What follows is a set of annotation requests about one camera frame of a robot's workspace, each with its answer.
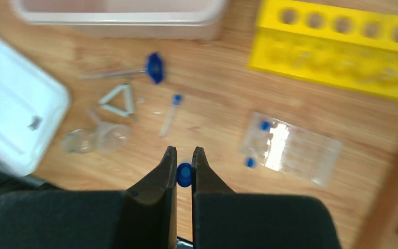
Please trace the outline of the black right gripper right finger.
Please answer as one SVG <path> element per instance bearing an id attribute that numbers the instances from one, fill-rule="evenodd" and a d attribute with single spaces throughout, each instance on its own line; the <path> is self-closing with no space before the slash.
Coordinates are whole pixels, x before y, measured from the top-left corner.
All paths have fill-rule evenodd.
<path id="1" fill-rule="evenodd" d="M 210 167 L 203 148 L 192 158 L 194 248 L 340 248 L 332 216 L 317 198 L 237 193 Z"/>

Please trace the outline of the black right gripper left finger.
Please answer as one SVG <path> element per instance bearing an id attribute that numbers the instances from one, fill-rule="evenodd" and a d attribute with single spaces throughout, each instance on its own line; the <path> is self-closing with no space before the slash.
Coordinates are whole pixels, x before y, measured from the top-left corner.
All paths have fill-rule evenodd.
<path id="1" fill-rule="evenodd" d="M 126 190 L 0 196 L 0 248 L 176 248 L 177 151 Z"/>

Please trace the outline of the blue-capped tube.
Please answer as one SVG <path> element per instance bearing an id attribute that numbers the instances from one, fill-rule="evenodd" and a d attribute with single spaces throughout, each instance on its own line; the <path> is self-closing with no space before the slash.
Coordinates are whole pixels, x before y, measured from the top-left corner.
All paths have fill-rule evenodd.
<path id="1" fill-rule="evenodd" d="M 246 167 L 254 169 L 257 167 L 257 159 L 254 157 L 246 157 L 244 164 Z"/>
<path id="2" fill-rule="evenodd" d="M 259 122 L 259 129 L 261 131 L 270 133 L 271 129 L 277 128 L 278 125 L 279 125 L 279 123 L 277 123 L 275 121 L 261 120 Z"/>
<path id="3" fill-rule="evenodd" d="M 177 167 L 176 179 L 179 186 L 186 188 L 192 184 L 192 160 L 183 158 Z"/>
<path id="4" fill-rule="evenodd" d="M 176 110 L 179 107 L 179 105 L 181 104 L 183 100 L 183 97 L 181 94 L 175 94 L 173 96 L 172 102 L 171 102 L 171 106 L 169 107 L 169 110 L 167 112 L 167 116 L 164 120 L 164 123 L 161 127 L 161 131 L 159 133 L 159 137 L 165 137 L 168 133 L 168 130 L 170 128 L 170 124 L 173 121 L 173 118 L 175 116 Z"/>

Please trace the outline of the small glass beaker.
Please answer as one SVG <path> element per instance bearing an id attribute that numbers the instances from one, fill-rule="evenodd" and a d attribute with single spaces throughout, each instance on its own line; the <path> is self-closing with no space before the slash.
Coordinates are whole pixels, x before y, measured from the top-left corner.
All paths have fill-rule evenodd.
<path id="1" fill-rule="evenodd" d="M 96 134 L 94 130 L 77 129 L 64 135 L 62 148 L 70 154 L 84 154 L 96 149 Z"/>

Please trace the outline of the white clay triangle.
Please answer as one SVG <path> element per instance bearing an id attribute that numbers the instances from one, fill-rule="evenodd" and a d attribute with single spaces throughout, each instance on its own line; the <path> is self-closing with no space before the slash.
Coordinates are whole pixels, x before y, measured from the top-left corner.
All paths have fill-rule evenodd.
<path id="1" fill-rule="evenodd" d="M 121 84 L 114 87 L 98 101 L 98 106 L 120 117 L 135 115 L 135 100 L 132 85 Z"/>

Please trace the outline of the syringe with blue base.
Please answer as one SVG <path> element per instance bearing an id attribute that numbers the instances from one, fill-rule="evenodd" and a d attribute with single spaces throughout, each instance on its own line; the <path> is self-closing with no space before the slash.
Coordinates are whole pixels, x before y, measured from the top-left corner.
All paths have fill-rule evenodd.
<path id="1" fill-rule="evenodd" d="M 145 65 L 141 69 L 118 69 L 104 70 L 84 73 L 81 79 L 118 79 L 127 78 L 143 74 L 148 76 L 155 85 L 160 84 L 166 76 L 165 63 L 158 52 L 151 53 L 147 56 Z"/>

